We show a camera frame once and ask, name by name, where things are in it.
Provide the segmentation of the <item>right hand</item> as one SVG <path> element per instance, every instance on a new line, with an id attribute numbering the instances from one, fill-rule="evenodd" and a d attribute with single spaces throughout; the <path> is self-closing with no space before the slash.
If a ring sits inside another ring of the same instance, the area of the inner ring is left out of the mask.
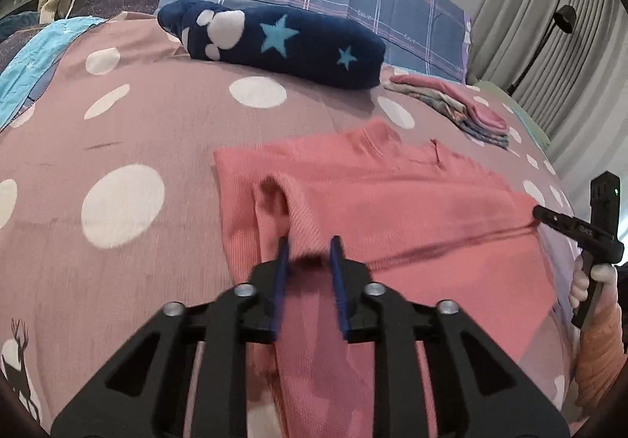
<path id="1" fill-rule="evenodd" d="M 594 307 L 594 315 L 601 314 L 608 307 L 617 303 L 617 272 L 614 266 L 594 265 L 589 274 L 584 272 L 584 259 L 579 255 L 574 262 L 574 273 L 571 279 L 571 289 L 568 295 L 571 308 L 576 310 L 581 303 L 586 302 L 594 282 L 601 287 L 601 295 Z"/>

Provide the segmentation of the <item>right forearm orange sleeve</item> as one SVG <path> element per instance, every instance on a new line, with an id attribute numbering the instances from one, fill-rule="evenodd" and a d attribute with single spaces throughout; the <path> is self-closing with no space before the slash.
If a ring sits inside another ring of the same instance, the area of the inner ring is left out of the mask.
<path id="1" fill-rule="evenodd" d="M 623 344 L 622 309 L 615 291 L 601 297 L 594 317 L 580 335 L 576 365 L 581 417 L 588 418 L 619 377 L 627 360 Z"/>

